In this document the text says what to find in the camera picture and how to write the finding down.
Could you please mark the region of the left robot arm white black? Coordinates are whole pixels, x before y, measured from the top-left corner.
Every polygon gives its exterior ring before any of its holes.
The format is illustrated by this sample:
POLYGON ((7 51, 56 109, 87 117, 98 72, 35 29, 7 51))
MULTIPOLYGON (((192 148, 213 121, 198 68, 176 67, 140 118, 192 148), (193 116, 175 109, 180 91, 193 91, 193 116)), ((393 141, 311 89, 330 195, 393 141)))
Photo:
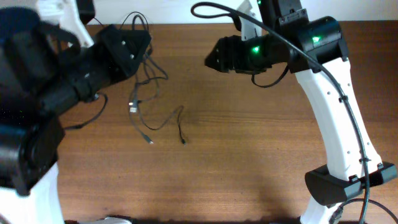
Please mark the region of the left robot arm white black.
POLYGON ((1 9, 1 222, 63 223, 59 117, 132 77, 151 37, 114 25, 89 35, 92 1, 1 9))

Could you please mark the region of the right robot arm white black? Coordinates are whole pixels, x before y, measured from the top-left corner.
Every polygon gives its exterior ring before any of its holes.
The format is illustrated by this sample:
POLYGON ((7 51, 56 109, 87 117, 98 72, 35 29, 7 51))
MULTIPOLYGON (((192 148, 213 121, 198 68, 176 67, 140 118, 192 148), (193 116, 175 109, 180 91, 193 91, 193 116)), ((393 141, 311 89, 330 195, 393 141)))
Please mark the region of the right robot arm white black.
POLYGON ((371 144, 351 82, 348 47, 339 23, 326 16, 308 18, 300 1, 258 1, 222 8, 239 36, 220 39, 207 56, 207 67, 251 77, 278 63, 293 73, 312 106, 326 149, 327 163, 305 174, 311 198, 297 223, 338 223, 345 205, 370 203, 371 187, 397 177, 371 144))

